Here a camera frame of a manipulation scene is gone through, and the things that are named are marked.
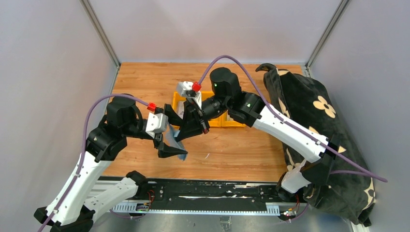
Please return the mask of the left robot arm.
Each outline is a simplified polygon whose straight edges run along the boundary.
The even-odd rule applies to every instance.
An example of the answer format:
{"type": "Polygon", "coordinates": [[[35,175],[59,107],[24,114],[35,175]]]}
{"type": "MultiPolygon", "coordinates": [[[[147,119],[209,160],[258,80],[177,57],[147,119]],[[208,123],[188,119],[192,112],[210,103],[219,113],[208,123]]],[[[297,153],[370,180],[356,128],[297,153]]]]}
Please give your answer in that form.
{"type": "Polygon", "coordinates": [[[146,177],[132,171],[118,184],[89,197],[102,173],[127,146],[129,137],[151,140],[160,158],[186,154],[163,140],[169,125],[180,125],[181,118],[172,106],[145,103],[150,114],[143,118],[137,107],[138,98],[129,94],[110,94],[105,98],[109,103],[98,126],[89,131],[88,122],[84,123],[80,156],[63,188],[48,206],[34,213],[41,229],[49,226],[53,232],[88,232],[103,214],[123,200],[147,196],[146,177]]]}

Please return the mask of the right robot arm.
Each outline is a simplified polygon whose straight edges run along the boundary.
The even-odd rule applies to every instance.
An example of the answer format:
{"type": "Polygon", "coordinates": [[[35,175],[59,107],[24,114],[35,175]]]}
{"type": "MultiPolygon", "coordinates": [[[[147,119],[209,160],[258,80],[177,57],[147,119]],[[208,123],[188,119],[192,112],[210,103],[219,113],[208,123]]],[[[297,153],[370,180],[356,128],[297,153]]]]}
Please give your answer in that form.
{"type": "Polygon", "coordinates": [[[172,135],[176,142],[208,133],[209,120],[227,112],[234,121],[272,135],[304,158],[301,164],[281,177],[276,188],[279,200],[288,202],[300,188],[309,184],[327,185],[335,162],[327,137],[280,114],[261,96],[243,91],[237,75],[228,68],[213,70],[210,80],[214,95],[206,100],[202,100],[198,83],[177,84],[177,93],[186,101],[179,129],[172,135]]]}

